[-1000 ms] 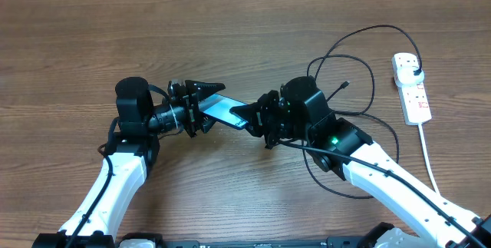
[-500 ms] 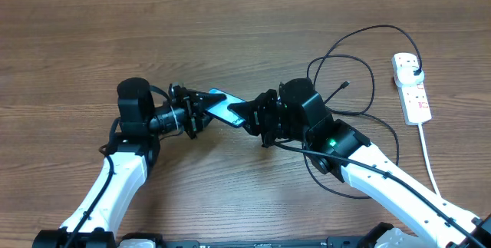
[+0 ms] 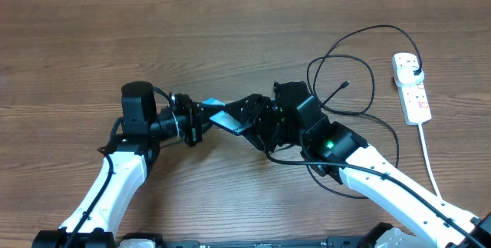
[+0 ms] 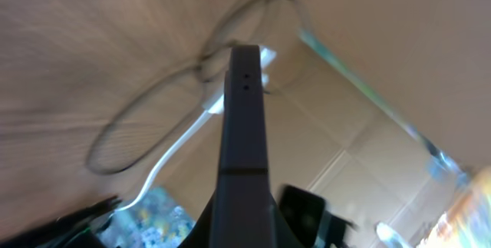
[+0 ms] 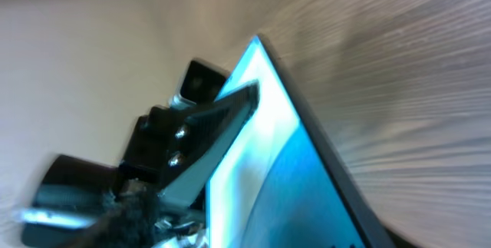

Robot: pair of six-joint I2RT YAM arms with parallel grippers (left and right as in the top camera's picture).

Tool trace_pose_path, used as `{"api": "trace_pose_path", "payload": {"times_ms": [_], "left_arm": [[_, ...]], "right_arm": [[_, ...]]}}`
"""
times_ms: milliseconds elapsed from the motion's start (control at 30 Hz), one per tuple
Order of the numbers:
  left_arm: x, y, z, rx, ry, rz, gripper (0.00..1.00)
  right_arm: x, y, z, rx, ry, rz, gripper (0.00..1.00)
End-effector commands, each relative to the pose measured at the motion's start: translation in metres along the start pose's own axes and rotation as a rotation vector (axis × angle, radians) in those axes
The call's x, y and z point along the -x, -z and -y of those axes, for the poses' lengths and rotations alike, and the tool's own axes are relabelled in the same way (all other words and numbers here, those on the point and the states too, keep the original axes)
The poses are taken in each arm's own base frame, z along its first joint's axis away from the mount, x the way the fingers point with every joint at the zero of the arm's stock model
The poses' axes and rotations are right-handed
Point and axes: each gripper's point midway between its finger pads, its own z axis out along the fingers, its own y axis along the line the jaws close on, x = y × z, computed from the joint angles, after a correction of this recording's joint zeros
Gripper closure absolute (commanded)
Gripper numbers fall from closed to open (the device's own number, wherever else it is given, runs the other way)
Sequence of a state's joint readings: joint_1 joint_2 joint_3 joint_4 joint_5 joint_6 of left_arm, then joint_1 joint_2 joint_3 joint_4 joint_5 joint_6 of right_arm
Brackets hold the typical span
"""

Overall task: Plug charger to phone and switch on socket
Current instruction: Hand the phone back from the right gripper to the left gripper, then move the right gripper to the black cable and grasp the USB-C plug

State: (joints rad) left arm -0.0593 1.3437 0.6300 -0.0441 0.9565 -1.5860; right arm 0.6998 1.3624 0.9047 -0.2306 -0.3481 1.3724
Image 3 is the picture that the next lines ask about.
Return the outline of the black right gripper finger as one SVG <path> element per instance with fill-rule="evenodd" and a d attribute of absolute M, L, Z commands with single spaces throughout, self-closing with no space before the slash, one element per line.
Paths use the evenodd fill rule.
<path fill-rule="evenodd" d="M 234 121 L 232 124 L 232 132 L 235 135 L 243 136 L 257 150 L 265 150 L 264 125 L 260 123 L 240 123 L 238 121 Z"/>
<path fill-rule="evenodd" d="M 226 104 L 223 110 L 237 121 L 253 121 L 262 110 L 268 97 L 251 94 L 241 100 Z"/>

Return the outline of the blue screen smartphone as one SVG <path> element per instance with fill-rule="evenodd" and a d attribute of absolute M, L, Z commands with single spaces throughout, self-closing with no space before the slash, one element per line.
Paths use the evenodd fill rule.
<path fill-rule="evenodd" d="M 202 106 L 224 106 L 223 101 L 217 100 L 215 98 L 208 98 L 201 103 Z M 252 125 L 250 123 L 241 124 L 233 116 L 226 113 L 225 111 L 220 111 L 214 114 L 210 121 L 220 127 L 221 129 L 228 131 L 236 136 L 242 135 L 244 131 L 248 130 Z"/>

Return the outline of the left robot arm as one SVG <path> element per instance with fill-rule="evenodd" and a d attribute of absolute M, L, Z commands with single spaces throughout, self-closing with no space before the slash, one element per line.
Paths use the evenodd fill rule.
<path fill-rule="evenodd" d="M 146 181 L 163 142 L 181 138 L 189 146 L 200 142 L 211 123 L 208 118 L 224 103 L 210 98 L 202 103 L 176 94 L 169 106 L 157 111 L 156 94 L 163 91 L 146 81 L 121 88 L 123 115 L 99 148 L 103 165 L 77 209 L 57 230 L 42 230 L 34 247 L 114 247 L 117 230 L 133 195 Z"/>

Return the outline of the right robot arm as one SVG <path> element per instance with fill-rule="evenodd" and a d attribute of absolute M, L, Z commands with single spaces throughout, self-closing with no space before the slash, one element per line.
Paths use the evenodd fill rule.
<path fill-rule="evenodd" d="M 266 156 L 283 144 L 299 146 L 302 160 L 330 176 L 402 223 L 429 247 L 488 247 L 485 220 L 442 200 L 395 166 L 352 129 L 329 121 L 305 82 L 275 83 L 273 98 L 251 94 L 224 111 L 240 133 Z"/>

